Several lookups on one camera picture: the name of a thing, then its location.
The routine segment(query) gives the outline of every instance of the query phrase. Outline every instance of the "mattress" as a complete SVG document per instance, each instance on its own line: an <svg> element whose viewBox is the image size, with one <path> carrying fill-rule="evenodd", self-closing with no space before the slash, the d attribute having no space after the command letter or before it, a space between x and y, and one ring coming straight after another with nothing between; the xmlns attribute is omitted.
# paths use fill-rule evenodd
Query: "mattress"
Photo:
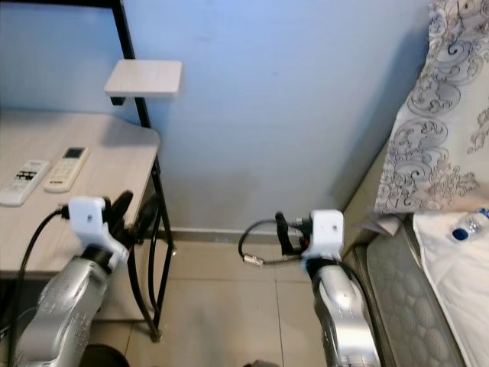
<svg viewBox="0 0 489 367"><path fill-rule="evenodd" d="M468 367L489 365L489 233L451 236L466 213L416 214L421 265Z"/></svg>
<svg viewBox="0 0 489 367"><path fill-rule="evenodd" d="M462 367L457 341L421 266L409 222L394 237L378 236L366 263L374 301L396 367Z"/></svg>

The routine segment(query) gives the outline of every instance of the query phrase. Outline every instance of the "bed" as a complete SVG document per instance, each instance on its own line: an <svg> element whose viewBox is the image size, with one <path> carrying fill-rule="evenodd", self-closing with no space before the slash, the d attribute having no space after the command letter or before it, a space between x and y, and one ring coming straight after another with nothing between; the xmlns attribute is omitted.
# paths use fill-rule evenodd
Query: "bed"
<svg viewBox="0 0 489 367"><path fill-rule="evenodd" d="M482 367L489 235L462 246L444 233L489 203L489 1L438 1L430 18L425 68L344 211L342 256L366 285L385 365Z"/></svg>

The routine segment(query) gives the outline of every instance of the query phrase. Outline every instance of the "plastic bottle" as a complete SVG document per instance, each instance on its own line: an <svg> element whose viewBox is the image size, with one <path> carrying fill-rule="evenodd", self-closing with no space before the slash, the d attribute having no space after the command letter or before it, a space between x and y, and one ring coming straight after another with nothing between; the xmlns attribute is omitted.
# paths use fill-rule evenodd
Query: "plastic bottle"
<svg viewBox="0 0 489 367"><path fill-rule="evenodd" d="M480 208L460 219L452 231L452 236L458 241L468 241L478 237L487 229L489 229L489 209Z"/></svg>

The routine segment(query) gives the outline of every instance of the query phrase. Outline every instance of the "tile floor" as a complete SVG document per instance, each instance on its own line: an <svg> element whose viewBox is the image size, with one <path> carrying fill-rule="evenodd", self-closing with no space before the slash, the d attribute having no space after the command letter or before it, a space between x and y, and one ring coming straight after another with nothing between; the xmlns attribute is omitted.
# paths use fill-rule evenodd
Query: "tile floor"
<svg viewBox="0 0 489 367"><path fill-rule="evenodd" d="M245 265L235 245L180 242L153 344L143 323L94 322L91 343L114 346L131 367L325 366L308 278L299 265ZM275 245L248 245L271 258Z"/></svg>

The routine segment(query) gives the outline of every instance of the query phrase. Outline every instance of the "remote display screen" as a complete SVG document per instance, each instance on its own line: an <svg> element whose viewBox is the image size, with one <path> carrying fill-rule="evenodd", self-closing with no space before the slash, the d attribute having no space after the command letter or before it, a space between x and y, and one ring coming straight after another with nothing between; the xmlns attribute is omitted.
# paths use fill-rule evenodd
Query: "remote display screen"
<svg viewBox="0 0 489 367"><path fill-rule="evenodd" d="M83 148L70 148L66 151L63 158L80 158L83 154Z"/></svg>

